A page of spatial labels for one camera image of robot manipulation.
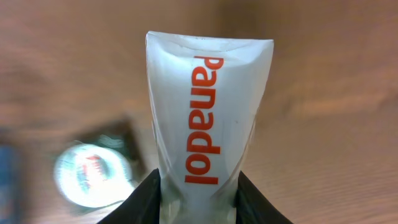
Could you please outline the blue Kool Fever box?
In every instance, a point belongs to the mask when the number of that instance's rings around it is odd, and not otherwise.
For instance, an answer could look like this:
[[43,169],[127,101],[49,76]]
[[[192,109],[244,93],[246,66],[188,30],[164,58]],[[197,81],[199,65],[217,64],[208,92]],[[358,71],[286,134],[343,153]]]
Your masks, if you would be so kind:
[[1,224],[21,222],[19,174],[13,147],[1,144]]

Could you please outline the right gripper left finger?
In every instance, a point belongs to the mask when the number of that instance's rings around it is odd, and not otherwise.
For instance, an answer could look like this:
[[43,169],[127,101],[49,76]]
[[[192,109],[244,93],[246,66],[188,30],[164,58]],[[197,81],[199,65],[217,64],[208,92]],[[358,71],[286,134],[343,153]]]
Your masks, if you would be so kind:
[[154,169],[119,207],[98,224],[159,224],[160,174]]

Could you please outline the white Panadol packet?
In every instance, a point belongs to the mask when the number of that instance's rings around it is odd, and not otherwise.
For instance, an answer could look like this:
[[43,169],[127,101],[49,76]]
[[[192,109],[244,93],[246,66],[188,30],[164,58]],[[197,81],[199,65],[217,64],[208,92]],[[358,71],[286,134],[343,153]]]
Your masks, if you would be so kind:
[[234,222],[273,49],[270,39],[147,33],[162,223]]

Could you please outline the dark green round-logo box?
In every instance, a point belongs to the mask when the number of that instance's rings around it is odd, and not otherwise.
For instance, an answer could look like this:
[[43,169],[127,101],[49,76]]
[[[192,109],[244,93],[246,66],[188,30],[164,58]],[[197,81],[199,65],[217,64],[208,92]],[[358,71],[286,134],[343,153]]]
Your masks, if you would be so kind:
[[98,209],[127,199],[146,170],[133,123],[123,117],[70,137],[54,161],[53,178],[66,200]]

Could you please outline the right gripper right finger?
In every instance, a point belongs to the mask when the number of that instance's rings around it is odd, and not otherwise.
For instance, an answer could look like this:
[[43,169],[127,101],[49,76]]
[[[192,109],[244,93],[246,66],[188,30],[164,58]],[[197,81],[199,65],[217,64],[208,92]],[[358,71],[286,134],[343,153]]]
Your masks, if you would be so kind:
[[236,224],[293,224],[241,171],[235,195]]

